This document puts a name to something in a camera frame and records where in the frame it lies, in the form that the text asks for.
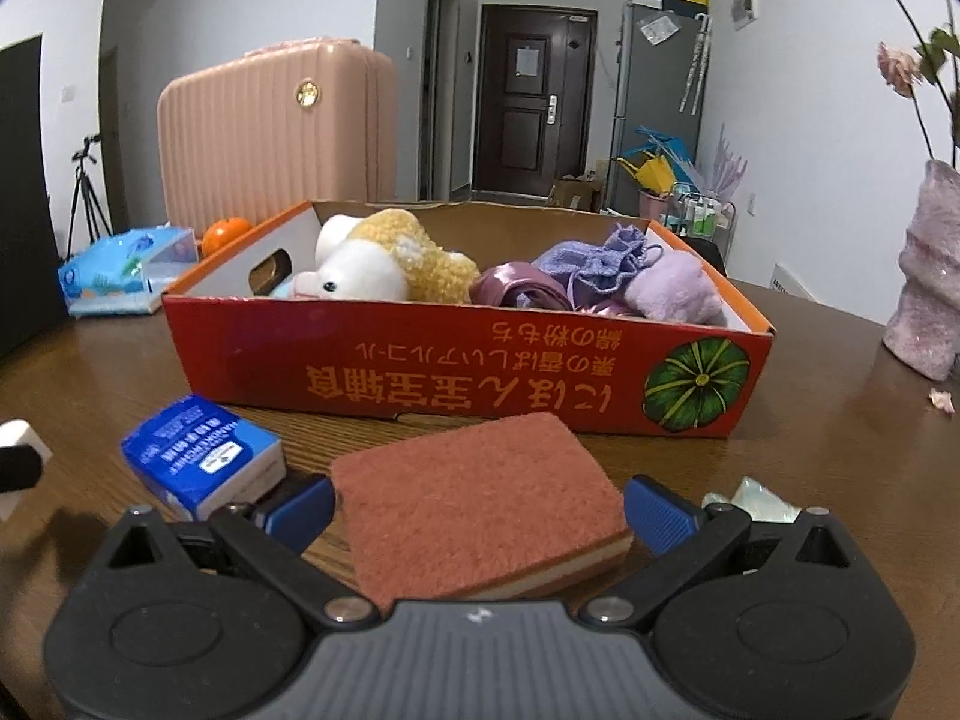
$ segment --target red sponge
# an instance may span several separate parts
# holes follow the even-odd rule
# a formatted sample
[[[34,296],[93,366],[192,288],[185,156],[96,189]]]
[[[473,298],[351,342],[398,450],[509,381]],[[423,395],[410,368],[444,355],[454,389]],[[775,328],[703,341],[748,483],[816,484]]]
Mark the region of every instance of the red sponge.
[[[334,461],[360,590],[401,598],[545,595],[617,567],[623,499],[558,418],[514,416]]]

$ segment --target cardboard box on floor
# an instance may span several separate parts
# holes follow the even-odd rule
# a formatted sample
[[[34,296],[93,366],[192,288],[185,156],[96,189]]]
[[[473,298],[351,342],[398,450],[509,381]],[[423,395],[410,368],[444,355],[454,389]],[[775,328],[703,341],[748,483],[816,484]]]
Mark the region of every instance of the cardboard box on floor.
[[[625,221],[488,203],[405,207],[437,244],[464,252],[482,271],[530,261],[565,240],[601,244]],[[290,272],[314,269],[324,220],[377,210],[301,203],[171,288],[163,300],[166,316],[197,394],[229,404],[380,418],[500,418],[552,410],[573,430],[647,436],[723,437],[742,415],[774,331],[709,266],[725,300],[728,327],[487,306],[256,296]],[[685,247],[656,224],[648,235]]]
[[[546,204],[575,211],[600,210],[603,181],[584,181],[579,178],[558,178],[550,190]]]

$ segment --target black tripod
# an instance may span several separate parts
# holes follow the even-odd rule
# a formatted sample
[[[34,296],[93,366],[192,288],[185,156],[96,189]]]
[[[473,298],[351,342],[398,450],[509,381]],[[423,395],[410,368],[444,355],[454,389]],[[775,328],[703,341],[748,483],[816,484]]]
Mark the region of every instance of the black tripod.
[[[90,235],[90,242],[93,243],[94,241],[100,240],[100,225],[97,224],[97,217],[94,211],[96,211],[96,214],[100,216],[100,220],[104,223],[104,230],[107,231],[107,234],[113,235],[112,231],[110,231],[110,225],[107,224],[104,209],[100,206],[97,194],[93,191],[90,176],[86,174],[85,167],[83,166],[85,159],[90,160],[94,165],[97,164],[97,158],[90,153],[90,145],[99,142],[99,133],[83,138],[83,150],[77,151],[70,159],[71,162],[76,162],[78,165],[77,182],[73,187],[73,205],[70,206],[70,232],[67,234],[66,239],[67,260],[70,259],[70,253],[73,248],[73,224],[77,219],[77,199],[79,197],[83,198],[83,214],[86,216],[86,232]]]

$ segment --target pink suitcase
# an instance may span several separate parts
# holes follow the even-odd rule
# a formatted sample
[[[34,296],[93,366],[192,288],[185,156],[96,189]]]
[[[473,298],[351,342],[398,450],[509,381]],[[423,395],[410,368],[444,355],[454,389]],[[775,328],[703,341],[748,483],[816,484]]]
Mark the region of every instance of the pink suitcase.
[[[176,79],[157,103],[171,223],[200,237],[301,200],[394,199],[397,77],[355,40],[282,43]]]

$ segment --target ceramic vase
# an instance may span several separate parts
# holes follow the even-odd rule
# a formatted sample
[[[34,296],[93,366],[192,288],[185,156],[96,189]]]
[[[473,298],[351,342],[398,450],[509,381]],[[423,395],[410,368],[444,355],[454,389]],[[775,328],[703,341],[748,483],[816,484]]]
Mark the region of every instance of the ceramic vase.
[[[906,284],[883,343],[913,370],[943,381],[960,338],[960,175],[930,160],[899,257]]]

